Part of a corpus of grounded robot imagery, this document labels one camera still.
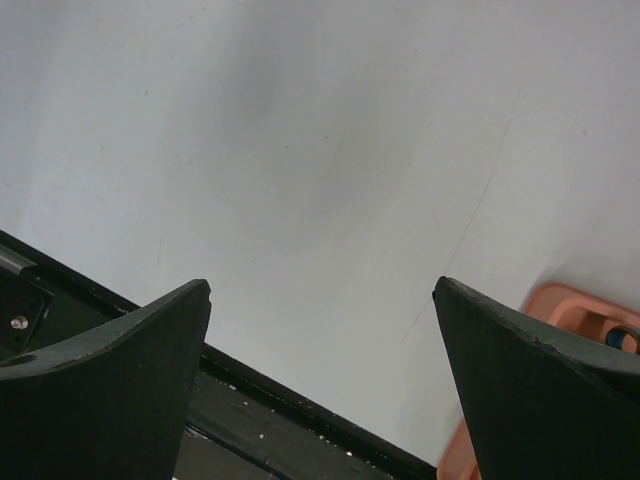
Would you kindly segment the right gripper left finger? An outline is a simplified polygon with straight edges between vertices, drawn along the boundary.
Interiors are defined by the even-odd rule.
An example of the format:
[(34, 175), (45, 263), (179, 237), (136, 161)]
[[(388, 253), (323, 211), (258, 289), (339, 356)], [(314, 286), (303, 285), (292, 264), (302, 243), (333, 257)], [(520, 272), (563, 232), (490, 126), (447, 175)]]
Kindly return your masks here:
[(192, 280), (3, 362), (2, 478), (172, 478), (210, 310)]

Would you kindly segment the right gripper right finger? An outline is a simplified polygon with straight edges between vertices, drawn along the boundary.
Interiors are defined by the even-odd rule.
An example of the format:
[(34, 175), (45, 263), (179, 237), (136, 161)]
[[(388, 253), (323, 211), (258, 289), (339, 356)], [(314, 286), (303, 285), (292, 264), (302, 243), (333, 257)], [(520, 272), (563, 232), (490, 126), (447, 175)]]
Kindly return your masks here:
[(638, 354), (449, 277), (433, 303), (482, 478), (638, 478)]

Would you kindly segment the blue striped ceramic mug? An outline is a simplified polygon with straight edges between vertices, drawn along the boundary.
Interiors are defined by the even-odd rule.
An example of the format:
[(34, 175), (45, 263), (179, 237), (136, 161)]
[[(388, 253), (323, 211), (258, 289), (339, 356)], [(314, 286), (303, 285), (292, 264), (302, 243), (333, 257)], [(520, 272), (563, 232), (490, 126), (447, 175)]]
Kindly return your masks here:
[(640, 349), (639, 329), (629, 325), (617, 325), (607, 332), (605, 344), (611, 348), (638, 355)]

